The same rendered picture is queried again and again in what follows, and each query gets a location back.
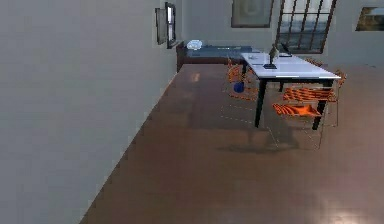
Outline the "black framed window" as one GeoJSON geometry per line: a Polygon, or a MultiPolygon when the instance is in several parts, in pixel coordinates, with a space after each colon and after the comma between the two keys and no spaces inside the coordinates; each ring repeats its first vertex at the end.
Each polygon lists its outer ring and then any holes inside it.
{"type": "Polygon", "coordinates": [[[167,48],[172,49],[176,43],[176,6],[173,3],[165,3],[167,15],[167,48]]]}

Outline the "grey framed picture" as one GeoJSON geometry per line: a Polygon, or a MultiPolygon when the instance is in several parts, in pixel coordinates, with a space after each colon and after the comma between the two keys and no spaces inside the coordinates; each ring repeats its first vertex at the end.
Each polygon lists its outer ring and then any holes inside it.
{"type": "Polygon", "coordinates": [[[232,0],[232,28],[269,28],[275,0],[232,0]]]}
{"type": "Polygon", "coordinates": [[[156,38],[157,44],[162,45],[167,41],[167,11],[156,8],[156,38]]]}

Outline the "grey statuette on dark base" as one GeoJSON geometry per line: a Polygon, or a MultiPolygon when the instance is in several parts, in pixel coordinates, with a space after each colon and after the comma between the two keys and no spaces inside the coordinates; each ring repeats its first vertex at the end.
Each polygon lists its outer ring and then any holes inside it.
{"type": "Polygon", "coordinates": [[[272,45],[272,48],[269,52],[269,63],[268,64],[264,64],[263,67],[265,69],[276,69],[276,66],[275,64],[273,63],[273,60],[275,58],[275,56],[278,54],[278,49],[276,47],[275,44],[272,45]]]}

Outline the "white table with black legs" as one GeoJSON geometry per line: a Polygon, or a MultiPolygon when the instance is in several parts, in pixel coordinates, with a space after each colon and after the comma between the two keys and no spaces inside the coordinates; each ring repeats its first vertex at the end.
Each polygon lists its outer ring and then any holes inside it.
{"type": "Polygon", "coordinates": [[[242,53],[243,71],[250,67],[259,80],[258,95],[254,126],[259,127],[263,109],[266,85],[269,82],[278,82],[280,88],[286,83],[318,83],[323,88],[331,87],[335,80],[339,79],[335,73],[313,65],[302,58],[292,55],[291,57],[278,57],[274,59],[275,69],[265,69],[264,65],[269,63],[267,53],[242,53]]]}

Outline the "brown framed window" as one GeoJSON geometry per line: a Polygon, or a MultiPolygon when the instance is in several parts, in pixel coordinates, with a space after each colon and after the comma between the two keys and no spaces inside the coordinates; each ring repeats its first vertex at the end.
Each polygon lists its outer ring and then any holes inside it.
{"type": "Polygon", "coordinates": [[[281,0],[275,43],[293,54],[322,54],[337,0],[281,0]]]}

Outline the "dark landscape picture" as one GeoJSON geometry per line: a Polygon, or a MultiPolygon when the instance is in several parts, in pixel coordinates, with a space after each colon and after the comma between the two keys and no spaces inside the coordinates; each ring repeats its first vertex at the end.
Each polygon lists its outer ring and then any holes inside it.
{"type": "Polygon", "coordinates": [[[356,31],[384,31],[384,7],[363,7],[356,31]]]}

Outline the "blue bed with brown frame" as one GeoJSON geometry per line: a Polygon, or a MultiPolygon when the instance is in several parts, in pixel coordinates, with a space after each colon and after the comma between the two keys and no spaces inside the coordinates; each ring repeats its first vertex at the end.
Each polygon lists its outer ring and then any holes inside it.
{"type": "Polygon", "coordinates": [[[240,62],[242,53],[259,53],[259,50],[252,46],[215,45],[203,45],[198,50],[192,50],[182,42],[176,47],[177,71],[180,71],[184,64],[227,64],[228,59],[240,62]]]}

